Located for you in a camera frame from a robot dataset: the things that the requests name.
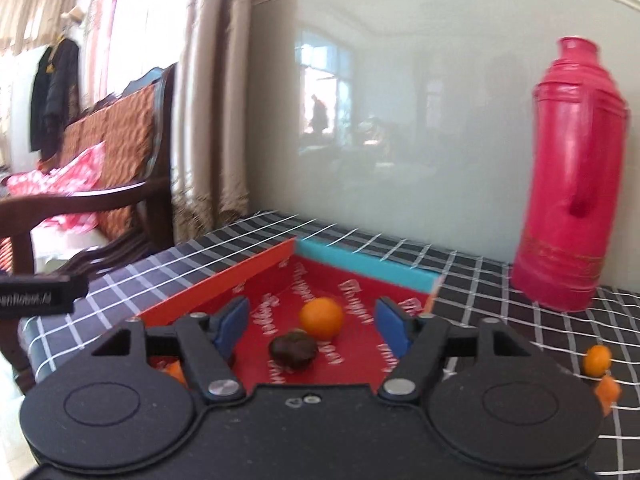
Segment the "carrot chunk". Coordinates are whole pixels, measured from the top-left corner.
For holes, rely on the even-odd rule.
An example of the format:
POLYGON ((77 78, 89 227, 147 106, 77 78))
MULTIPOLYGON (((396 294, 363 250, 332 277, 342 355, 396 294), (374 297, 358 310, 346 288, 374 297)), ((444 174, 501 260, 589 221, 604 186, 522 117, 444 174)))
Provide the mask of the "carrot chunk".
POLYGON ((605 374, 594 389, 594 393, 602 406, 603 416, 606 417, 612 413, 613 406, 620 400, 622 388, 613 376, 605 374))
POLYGON ((181 385, 185 387, 188 385, 188 382, 186 381, 186 376, 184 376, 182 366, 179 361, 166 363, 162 367, 162 372, 174 378, 177 382, 180 382, 181 385))

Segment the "dark dried fruit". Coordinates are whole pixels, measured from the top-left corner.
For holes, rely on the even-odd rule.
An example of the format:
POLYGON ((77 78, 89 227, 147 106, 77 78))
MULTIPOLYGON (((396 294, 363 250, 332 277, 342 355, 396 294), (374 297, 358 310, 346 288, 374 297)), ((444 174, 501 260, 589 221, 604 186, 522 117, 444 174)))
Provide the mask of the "dark dried fruit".
POLYGON ((268 352, 273 362, 286 370, 306 370, 318 356, 318 344, 304 330, 290 330, 270 341, 268 352))

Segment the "small orange mid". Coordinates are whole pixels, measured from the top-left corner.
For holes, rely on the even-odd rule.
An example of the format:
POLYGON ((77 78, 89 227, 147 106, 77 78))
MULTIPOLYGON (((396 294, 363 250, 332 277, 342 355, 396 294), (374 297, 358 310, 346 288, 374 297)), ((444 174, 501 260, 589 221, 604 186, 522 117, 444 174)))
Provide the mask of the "small orange mid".
POLYGON ((299 327, 320 341, 336 338, 341 333, 344 319, 343 308, 328 297, 307 301, 298 315, 299 327))

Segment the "small orange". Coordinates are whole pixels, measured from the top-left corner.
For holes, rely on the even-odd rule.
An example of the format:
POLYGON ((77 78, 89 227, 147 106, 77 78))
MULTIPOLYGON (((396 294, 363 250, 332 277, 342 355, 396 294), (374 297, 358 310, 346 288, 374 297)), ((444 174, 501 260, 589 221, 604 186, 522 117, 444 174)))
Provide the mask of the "small orange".
POLYGON ((604 344, 590 347, 582 359, 584 374, 592 378, 600 378, 608 374, 612 364, 612 352, 604 344))

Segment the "colourful cardboard box tray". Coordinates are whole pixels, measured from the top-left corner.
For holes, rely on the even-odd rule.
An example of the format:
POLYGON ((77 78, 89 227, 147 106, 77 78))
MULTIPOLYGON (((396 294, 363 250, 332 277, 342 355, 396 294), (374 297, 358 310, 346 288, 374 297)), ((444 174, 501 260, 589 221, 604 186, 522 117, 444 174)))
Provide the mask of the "colourful cardboard box tray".
POLYGON ((246 307, 221 323, 220 353, 246 390, 271 385, 378 388, 408 346, 401 319, 431 310, 437 272, 294 238, 189 287, 141 317, 168 326, 183 315, 213 318, 233 300, 246 307))

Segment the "pink plastic bag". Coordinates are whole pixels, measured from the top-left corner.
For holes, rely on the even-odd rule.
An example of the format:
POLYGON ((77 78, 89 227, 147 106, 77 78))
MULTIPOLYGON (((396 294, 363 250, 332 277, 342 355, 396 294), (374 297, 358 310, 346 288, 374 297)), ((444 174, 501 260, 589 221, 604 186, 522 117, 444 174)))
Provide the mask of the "pink plastic bag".
MULTIPOLYGON (((62 168, 48 174, 32 170, 26 174, 9 177, 6 196, 21 197, 37 194, 70 195, 93 191, 98 188, 105 160, 105 142, 86 148, 62 168)), ((60 232, 85 233, 98 226, 98 216, 90 214, 58 214, 40 222, 38 229, 55 229, 60 232)))

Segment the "beige lace curtain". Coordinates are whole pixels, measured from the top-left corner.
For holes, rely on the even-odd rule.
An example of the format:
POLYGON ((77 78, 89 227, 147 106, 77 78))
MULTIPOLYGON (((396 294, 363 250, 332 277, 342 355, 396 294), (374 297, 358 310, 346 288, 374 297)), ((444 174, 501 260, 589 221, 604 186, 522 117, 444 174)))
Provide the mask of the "beige lace curtain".
POLYGON ((245 113, 252 0, 190 0, 171 126, 174 237, 248 211, 245 113))

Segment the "black white grid tablecloth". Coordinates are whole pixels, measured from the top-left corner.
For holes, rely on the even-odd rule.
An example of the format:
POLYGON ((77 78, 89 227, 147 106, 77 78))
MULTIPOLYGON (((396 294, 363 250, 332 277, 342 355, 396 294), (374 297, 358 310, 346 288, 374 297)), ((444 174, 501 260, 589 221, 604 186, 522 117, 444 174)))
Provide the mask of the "black white grid tablecloth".
POLYGON ((436 314, 460 326, 475 325, 486 316, 501 318, 568 370, 578 370, 580 358, 593 344, 608 346, 622 397, 604 423, 589 465, 603 479, 638 478, 638 292, 601 286, 588 311, 552 312, 510 285, 505 262, 296 214, 259 211, 99 278, 72 314, 21 322, 18 338, 35 378, 46 378, 124 318, 290 237, 439 272, 444 284, 435 301, 436 314))

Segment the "dark hanging coat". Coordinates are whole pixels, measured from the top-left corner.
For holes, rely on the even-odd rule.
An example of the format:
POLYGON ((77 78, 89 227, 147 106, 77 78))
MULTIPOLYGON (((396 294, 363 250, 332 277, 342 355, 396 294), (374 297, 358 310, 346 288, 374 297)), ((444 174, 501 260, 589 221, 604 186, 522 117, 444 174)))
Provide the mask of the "dark hanging coat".
POLYGON ((61 35, 44 51, 32 83, 29 145, 42 169, 58 163, 65 128, 79 116, 79 46, 61 35))

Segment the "red thermos flask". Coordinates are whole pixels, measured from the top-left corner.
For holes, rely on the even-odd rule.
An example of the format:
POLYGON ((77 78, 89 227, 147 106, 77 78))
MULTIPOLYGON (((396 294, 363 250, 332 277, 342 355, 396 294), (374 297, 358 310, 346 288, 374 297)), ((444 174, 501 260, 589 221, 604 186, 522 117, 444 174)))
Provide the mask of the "red thermos flask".
POLYGON ((586 310, 605 263, 622 182, 628 105, 598 46, 564 37, 534 90, 534 166, 511 272, 528 299, 586 310))

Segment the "straw hat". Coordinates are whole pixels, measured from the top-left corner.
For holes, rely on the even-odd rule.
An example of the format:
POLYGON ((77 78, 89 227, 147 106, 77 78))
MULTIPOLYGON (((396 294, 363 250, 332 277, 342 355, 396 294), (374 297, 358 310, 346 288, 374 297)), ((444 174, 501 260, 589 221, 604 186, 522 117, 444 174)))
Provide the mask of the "straw hat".
POLYGON ((61 18, 63 21, 81 25, 85 21, 86 12, 80 6, 73 6, 70 10, 63 12, 61 18))

